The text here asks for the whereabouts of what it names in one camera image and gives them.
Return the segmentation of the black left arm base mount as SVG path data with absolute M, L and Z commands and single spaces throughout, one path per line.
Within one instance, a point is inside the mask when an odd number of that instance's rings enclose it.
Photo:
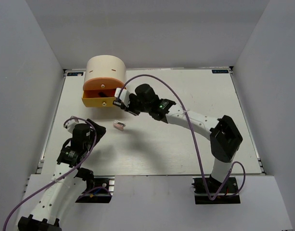
M 94 183 L 77 199 L 76 203 L 108 204 L 114 193 L 114 176 L 94 176 Z

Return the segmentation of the green cap black highlighter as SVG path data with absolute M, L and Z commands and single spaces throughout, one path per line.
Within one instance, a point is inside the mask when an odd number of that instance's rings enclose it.
M 101 98 L 107 98 L 107 97 L 108 97 L 108 95 L 105 94 L 105 93 L 102 92 L 102 91 L 98 92 L 98 95 L 99 95 L 99 97 L 101 97 Z

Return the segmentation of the pink correction tape dispenser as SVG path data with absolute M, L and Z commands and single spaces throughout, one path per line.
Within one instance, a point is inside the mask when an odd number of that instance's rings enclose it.
M 120 130 L 120 131 L 123 131 L 125 126 L 126 126 L 126 124 L 123 122 L 120 122 L 118 120 L 113 121 L 113 127 Z

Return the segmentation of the pink cap black highlighter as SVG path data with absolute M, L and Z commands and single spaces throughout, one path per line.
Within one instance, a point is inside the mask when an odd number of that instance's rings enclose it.
M 118 101 L 113 101 L 113 105 L 118 106 L 118 107 L 121 107 L 122 106 L 122 103 L 121 102 L 118 102 Z

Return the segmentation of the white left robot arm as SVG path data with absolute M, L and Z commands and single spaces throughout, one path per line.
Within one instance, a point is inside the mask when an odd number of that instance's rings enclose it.
M 106 128 L 78 117 L 68 119 L 64 128 L 71 137 L 61 147 L 50 182 L 40 190 L 42 197 L 27 217 L 19 219 L 20 231 L 60 231 L 71 205 L 83 192 L 94 189 L 93 171 L 81 165 L 106 134 Z

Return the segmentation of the cream round drawer organizer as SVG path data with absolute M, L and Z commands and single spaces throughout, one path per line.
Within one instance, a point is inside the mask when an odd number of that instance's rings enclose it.
M 118 57 L 98 55 L 87 62 L 82 101 L 86 107 L 112 107 L 116 88 L 126 82 L 126 66 Z M 98 92 L 104 92 L 107 98 L 101 98 Z

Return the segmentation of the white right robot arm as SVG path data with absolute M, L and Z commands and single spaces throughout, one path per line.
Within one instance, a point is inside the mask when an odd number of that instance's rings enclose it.
M 153 119 L 167 124 L 193 129 L 210 142 L 214 156 L 213 169 L 209 177 L 211 188 L 221 192 L 228 186 L 227 174 L 243 138 L 230 116 L 208 117 L 192 111 L 169 99 L 161 99 L 148 84 L 139 85 L 134 93 L 126 89 L 115 90 L 114 105 L 135 116 L 148 113 Z

